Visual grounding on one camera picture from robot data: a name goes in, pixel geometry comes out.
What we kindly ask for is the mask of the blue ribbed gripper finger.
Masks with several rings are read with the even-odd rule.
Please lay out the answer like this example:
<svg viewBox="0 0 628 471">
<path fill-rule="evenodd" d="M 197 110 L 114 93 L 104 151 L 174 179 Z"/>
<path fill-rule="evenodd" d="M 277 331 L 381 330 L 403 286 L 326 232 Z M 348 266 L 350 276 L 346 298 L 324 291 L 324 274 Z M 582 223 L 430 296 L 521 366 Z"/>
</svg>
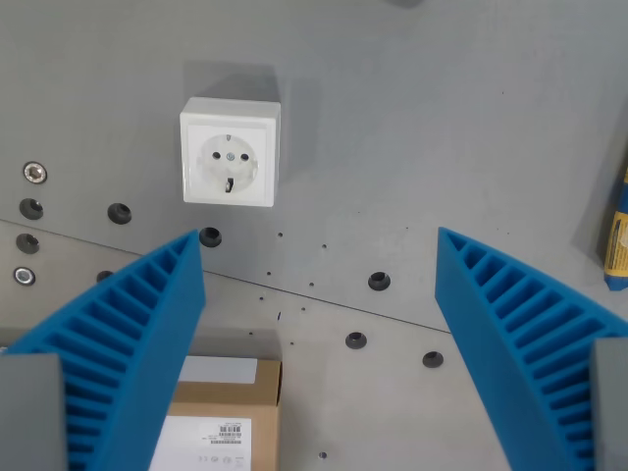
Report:
<svg viewBox="0 0 628 471">
<path fill-rule="evenodd" d="M 149 468 L 204 306 L 199 234 L 191 231 L 8 346 L 5 357 L 60 363 L 67 469 Z"/>
<path fill-rule="evenodd" d="M 513 470 L 595 467 L 589 365 L 627 323 L 558 280 L 447 228 L 435 298 Z"/>
</svg>

